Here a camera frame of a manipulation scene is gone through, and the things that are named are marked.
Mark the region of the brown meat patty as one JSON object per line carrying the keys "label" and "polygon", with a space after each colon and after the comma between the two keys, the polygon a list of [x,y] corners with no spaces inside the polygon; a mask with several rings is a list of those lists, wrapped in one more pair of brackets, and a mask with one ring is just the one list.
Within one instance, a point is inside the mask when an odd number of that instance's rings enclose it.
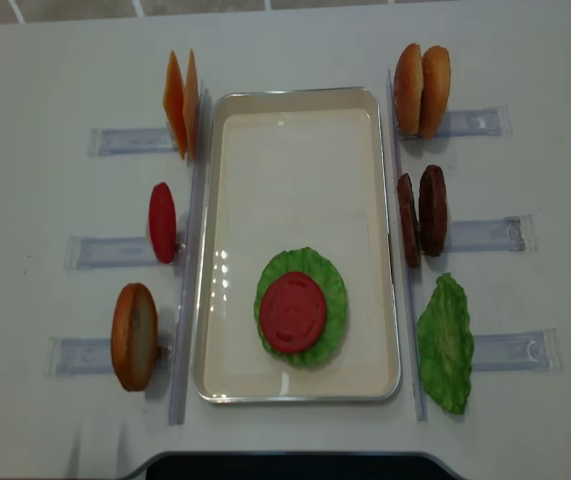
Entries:
{"label": "brown meat patty", "polygon": [[443,171],[436,165],[427,166],[421,176],[419,222],[424,253],[433,257],[441,255],[447,236],[448,209]]}
{"label": "brown meat patty", "polygon": [[419,268],[421,254],[418,220],[416,217],[412,183],[407,173],[401,175],[398,180],[397,196],[405,260],[410,268]]}

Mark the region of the green lettuce leaf on tray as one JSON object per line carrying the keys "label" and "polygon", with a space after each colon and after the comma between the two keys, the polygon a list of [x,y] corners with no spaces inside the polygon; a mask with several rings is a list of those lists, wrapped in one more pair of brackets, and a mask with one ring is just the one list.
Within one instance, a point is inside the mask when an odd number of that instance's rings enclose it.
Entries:
{"label": "green lettuce leaf on tray", "polygon": [[[308,350],[295,354],[276,351],[265,339],[259,326],[259,306],[267,288],[288,272],[309,275],[324,293],[327,318],[323,332]],[[345,283],[336,267],[310,247],[282,251],[263,269],[256,287],[253,305],[258,335],[264,349],[276,358],[297,368],[312,369],[327,363],[338,352],[347,328],[348,299]]]}

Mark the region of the red tomato slice on tray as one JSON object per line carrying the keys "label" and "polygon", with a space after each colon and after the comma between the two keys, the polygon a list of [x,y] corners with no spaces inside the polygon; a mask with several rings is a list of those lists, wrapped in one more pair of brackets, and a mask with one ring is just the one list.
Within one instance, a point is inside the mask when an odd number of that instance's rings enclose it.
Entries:
{"label": "red tomato slice on tray", "polygon": [[324,330],[327,305],[317,283],[303,272],[288,272],[265,291],[259,326],[268,344],[284,354],[311,348]]}

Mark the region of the standing red tomato slice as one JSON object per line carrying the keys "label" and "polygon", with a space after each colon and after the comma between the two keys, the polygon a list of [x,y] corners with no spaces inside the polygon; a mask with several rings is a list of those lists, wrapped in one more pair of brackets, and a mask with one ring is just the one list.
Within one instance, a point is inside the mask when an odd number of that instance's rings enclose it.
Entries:
{"label": "standing red tomato slice", "polygon": [[148,210],[149,235],[159,262],[173,261],[177,246],[177,223],[173,197],[164,182],[154,186]]}

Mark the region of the right orange cheese slice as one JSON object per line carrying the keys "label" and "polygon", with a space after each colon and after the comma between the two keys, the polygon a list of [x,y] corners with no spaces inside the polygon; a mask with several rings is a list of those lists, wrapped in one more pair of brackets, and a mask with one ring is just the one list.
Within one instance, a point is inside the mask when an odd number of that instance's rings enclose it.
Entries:
{"label": "right orange cheese slice", "polygon": [[196,160],[198,117],[199,117],[199,85],[194,51],[190,51],[188,70],[185,81],[183,117],[187,134],[189,158]]}

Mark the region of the orange cheese slice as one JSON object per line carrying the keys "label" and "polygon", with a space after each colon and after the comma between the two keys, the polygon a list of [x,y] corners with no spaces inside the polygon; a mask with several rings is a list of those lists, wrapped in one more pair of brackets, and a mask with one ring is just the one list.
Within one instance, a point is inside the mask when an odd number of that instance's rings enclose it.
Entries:
{"label": "orange cheese slice", "polygon": [[187,134],[189,158],[196,160],[198,117],[199,117],[199,85],[194,51],[190,51],[188,70],[185,81],[183,117]]}
{"label": "orange cheese slice", "polygon": [[187,151],[187,133],[183,116],[184,83],[174,51],[169,54],[163,94],[163,108],[167,117],[169,131],[176,143],[177,151],[185,159]]}

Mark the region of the left orange cheese slice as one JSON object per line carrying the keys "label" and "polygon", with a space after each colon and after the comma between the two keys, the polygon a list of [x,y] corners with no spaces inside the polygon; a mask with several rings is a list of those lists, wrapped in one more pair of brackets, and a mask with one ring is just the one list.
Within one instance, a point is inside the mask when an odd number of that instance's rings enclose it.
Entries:
{"label": "left orange cheese slice", "polygon": [[184,83],[174,51],[169,54],[163,94],[163,108],[167,117],[169,131],[176,143],[177,151],[185,159],[187,151],[187,133],[183,116]]}

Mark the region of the standing green lettuce leaf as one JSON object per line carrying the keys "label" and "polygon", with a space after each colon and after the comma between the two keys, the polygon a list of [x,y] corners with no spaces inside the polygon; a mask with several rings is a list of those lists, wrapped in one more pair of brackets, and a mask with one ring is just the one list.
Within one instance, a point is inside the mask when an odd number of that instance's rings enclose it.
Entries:
{"label": "standing green lettuce leaf", "polygon": [[441,274],[417,323],[420,376],[444,411],[465,413],[471,393],[474,337],[467,296],[451,273]]}

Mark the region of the white rectangular metal tray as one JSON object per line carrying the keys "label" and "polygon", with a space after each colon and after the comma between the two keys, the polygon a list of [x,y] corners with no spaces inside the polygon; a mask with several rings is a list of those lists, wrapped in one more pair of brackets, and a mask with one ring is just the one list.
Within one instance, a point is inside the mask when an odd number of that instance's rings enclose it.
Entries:
{"label": "white rectangular metal tray", "polygon": [[[401,377],[380,107],[362,87],[230,94],[213,120],[193,377],[211,403],[378,401]],[[325,364],[268,353],[253,305],[267,263],[310,247],[348,317]]]}

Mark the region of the standing bun half left rack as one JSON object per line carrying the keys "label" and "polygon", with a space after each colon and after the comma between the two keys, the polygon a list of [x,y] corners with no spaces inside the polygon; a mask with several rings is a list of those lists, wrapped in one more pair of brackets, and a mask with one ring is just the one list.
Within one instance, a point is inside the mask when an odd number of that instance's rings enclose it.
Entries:
{"label": "standing bun half left rack", "polygon": [[158,316],[153,297],[142,283],[127,284],[114,309],[111,361],[121,386],[143,391],[157,356]]}

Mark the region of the left bun half right rack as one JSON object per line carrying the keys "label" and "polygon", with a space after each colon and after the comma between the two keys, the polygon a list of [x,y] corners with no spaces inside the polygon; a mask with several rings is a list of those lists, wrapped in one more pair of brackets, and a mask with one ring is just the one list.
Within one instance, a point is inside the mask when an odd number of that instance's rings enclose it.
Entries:
{"label": "left bun half right rack", "polygon": [[423,86],[421,49],[418,44],[411,43],[399,57],[393,85],[397,124],[405,135],[418,133]]}

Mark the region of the left clear acrylic rack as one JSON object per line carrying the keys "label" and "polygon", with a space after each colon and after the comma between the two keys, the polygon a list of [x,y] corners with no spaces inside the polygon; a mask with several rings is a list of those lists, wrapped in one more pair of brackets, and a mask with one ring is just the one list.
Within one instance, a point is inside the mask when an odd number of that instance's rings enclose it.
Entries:
{"label": "left clear acrylic rack", "polygon": [[[172,262],[180,279],[178,315],[170,332],[162,333],[159,340],[159,365],[171,372],[168,413],[168,423],[171,425],[180,425],[185,419],[191,327],[194,323],[203,233],[211,132],[211,97],[205,86],[201,87],[200,98],[197,143],[199,161],[193,167],[189,211],[181,232],[179,252]],[[94,129],[90,135],[89,152],[93,156],[169,151],[170,135],[163,128]],[[72,236],[65,254],[65,268],[68,270],[151,267],[158,264],[151,242],[144,237]],[[114,369],[109,358],[109,341],[52,337],[48,344],[45,371],[49,376],[58,377],[112,373]]]}

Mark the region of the clear acrylic rack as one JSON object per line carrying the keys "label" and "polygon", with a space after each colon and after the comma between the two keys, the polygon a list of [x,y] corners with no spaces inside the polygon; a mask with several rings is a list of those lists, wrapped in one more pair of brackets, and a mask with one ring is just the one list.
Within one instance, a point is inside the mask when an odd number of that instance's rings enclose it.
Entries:
{"label": "clear acrylic rack", "polygon": [[[199,161],[193,167],[189,211],[181,232],[179,252],[172,262],[180,279],[178,315],[170,332],[162,333],[159,340],[159,365],[171,372],[168,413],[168,423],[171,425],[180,425],[185,419],[191,327],[194,323],[203,233],[211,132],[211,97],[205,86],[201,87],[200,98],[197,143]],[[93,156],[169,151],[170,135],[163,128],[94,129],[90,135],[89,152]],[[65,268],[68,270],[151,267],[158,264],[151,242],[144,237],[72,236],[65,254]],[[48,344],[45,371],[49,376],[58,377],[112,373],[114,369],[109,358],[109,341],[52,337]]]}
{"label": "clear acrylic rack", "polygon": [[[529,215],[498,220],[458,221],[452,226],[445,250],[456,253],[523,252],[533,250]],[[428,419],[426,393],[419,372],[418,315],[414,287],[405,288],[407,329],[410,338],[412,389],[419,422]],[[559,371],[562,369],[557,333],[544,329],[526,333],[476,335],[471,368],[477,372]]]}

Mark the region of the right clear acrylic rack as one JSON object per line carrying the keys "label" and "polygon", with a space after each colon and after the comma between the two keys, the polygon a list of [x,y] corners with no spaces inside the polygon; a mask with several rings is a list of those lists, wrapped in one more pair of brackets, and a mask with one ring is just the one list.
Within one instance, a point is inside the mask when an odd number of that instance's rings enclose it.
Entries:
{"label": "right clear acrylic rack", "polygon": [[[523,252],[533,250],[529,215],[498,220],[458,221],[452,226],[445,250],[456,253]],[[418,315],[414,287],[405,288],[407,329],[410,338],[412,389],[419,422],[428,419],[426,393],[419,372]],[[526,333],[476,335],[471,368],[477,372],[559,371],[562,369],[557,333],[544,329]]]}

